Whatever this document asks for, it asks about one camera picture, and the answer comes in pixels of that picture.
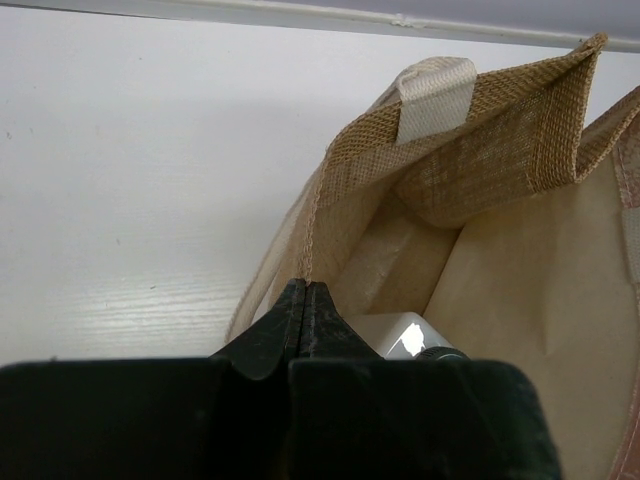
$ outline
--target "black clamp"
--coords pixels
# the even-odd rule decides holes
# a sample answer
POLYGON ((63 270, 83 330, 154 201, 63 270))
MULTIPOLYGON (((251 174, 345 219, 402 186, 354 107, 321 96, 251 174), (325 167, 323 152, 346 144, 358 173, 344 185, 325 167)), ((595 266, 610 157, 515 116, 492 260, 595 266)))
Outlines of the black clamp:
POLYGON ((4 368, 0 432, 3 479, 560 478, 520 371, 385 361, 302 280, 209 359, 4 368))

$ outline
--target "jute bag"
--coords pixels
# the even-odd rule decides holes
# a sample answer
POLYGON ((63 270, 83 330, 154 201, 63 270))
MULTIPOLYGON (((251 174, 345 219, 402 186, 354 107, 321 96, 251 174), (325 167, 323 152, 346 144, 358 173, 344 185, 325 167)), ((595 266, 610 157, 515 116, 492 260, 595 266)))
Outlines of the jute bag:
POLYGON ((424 314, 529 376, 566 478, 640 478, 640 89, 582 131, 605 41, 402 72, 327 150, 228 338, 294 277, 326 282, 347 320, 424 314))

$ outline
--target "burlap fabric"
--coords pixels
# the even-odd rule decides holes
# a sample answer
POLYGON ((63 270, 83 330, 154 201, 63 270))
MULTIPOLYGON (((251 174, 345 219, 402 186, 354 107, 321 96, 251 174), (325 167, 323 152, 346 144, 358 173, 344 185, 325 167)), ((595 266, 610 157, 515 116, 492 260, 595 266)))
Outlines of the burlap fabric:
MULTIPOLYGON (((598 170, 599 180, 584 190, 589 195, 577 186, 603 159, 612 160, 631 142, 629 126, 640 110, 640 91, 635 91, 582 130, 591 79, 605 41, 604 35, 596 35, 565 56, 478 75, 462 124, 408 142, 399 141, 403 102, 392 85, 328 148, 239 305, 228 338, 248 327, 269 287, 277 296, 294 277, 326 282, 345 317, 426 311, 430 322, 452 336, 457 346, 480 358, 515 363, 533 378, 552 419, 552 432, 560 439, 567 478, 606 478, 616 451, 611 478, 640 478, 634 470, 640 465, 640 452, 633 451, 638 448, 639 407, 632 395, 638 352, 632 285, 638 282, 629 279, 625 253, 625 248, 632 251, 640 245, 640 240, 630 240, 640 231, 640 213, 637 221, 635 217, 627 221, 623 235, 618 190, 607 173, 613 172, 614 162, 605 162, 609 170, 598 170), (569 193, 540 197, 570 185, 574 187, 566 189, 569 193), (523 220, 523 215, 530 219, 523 220), (577 252, 571 250, 569 227, 559 224, 559 218, 579 236, 577 252), (618 236, 626 240, 626 247, 618 236), (507 237, 515 250, 500 243, 507 237), (518 243, 514 238, 537 240, 518 243), (493 243, 478 251, 484 240, 493 243), (518 247, 525 244, 528 250, 518 247), (527 252, 538 247, 539 259, 528 258, 527 252), (595 259, 584 285, 586 277, 576 273, 580 252, 595 259), (610 272, 605 265, 609 258, 610 272), (548 268, 538 271, 540 265, 549 264, 561 274, 549 277, 548 268), (511 292, 510 285, 526 278, 527 270, 530 281, 511 292), (600 288, 599 270, 609 272, 618 283, 610 280, 608 289, 600 288), (491 276, 503 282, 499 284, 503 291, 487 280, 491 276), (474 283, 474 278, 487 281, 474 283), (616 288, 624 290, 620 298, 616 288), (585 293, 594 289, 608 300, 597 303, 598 295, 585 293), (572 292, 590 295, 596 303, 573 298, 572 292), (505 323, 503 333, 511 332, 509 338, 520 342, 517 346, 499 334, 502 318, 496 316, 500 309, 495 306, 504 295, 521 297, 522 310, 531 315, 517 313, 518 308, 509 311, 512 322, 505 323), (571 297, 573 303, 557 303, 556 297, 571 297), (618 358, 621 373, 611 385, 607 378, 615 376, 609 372, 618 364, 608 353, 592 358, 594 365, 602 365, 593 382, 578 361, 587 353, 593 356, 596 336, 608 331, 599 329, 599 319, 589 316, 587 310, 594 312, 598 306, 620 319, 620 324, 607 327, 617 336, 609 335, 604 342, 606 348, 621 345, 624 352, 618 358), (565 316, 571 320, 564 321, 565 316), (581 316, 588 317, 582 326, 586 333, 575 336, 567 325, 576 327, 581 316), (556 353, 560 345, 566 347, 564 354, 556 353), (565 377, 549 380, 550 368, 565 377), (569 381, 568 375, 578 380, 569 381), (603 401, 607 397, 598 395, 607 385, 610 410, 603 401), (577 401, 573 397, 584 398, 584 404, 573 408, 570 402, 577 401), (575 428, 594 421, 594 415, 608 413, 611 420, 602 420, 601 431, 597 425, 575 428), (571 422, 563 421, 562 415, 571 422)), ((427 115, 437 120, 439 112, 427 115)), ((618 177, 623 199, 624 192, 640 192, 640 166, 638 172, 636 177, 618 177)), ((511 308, 510 302, 503 303, 511 308)))

